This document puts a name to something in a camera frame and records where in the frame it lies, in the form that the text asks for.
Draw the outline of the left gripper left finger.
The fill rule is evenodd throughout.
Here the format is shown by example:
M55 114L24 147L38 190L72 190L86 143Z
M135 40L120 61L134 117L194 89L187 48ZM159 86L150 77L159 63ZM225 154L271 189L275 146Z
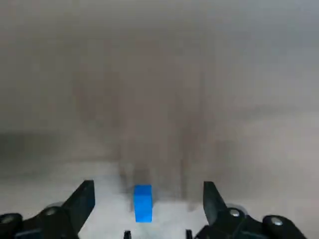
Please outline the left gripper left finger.
M19 213L0 216L2 239L77 239L95 207L93 180L85 180L60 206L43 209L24 219Z

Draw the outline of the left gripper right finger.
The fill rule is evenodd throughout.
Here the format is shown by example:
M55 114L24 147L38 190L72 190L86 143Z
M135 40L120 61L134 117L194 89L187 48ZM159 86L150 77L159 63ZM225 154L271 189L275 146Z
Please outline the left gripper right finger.
M241 209L225 204L215 184L203 183L203 208L208 224L196 239L304 239L306 236L289 219L266 215L257 221Z

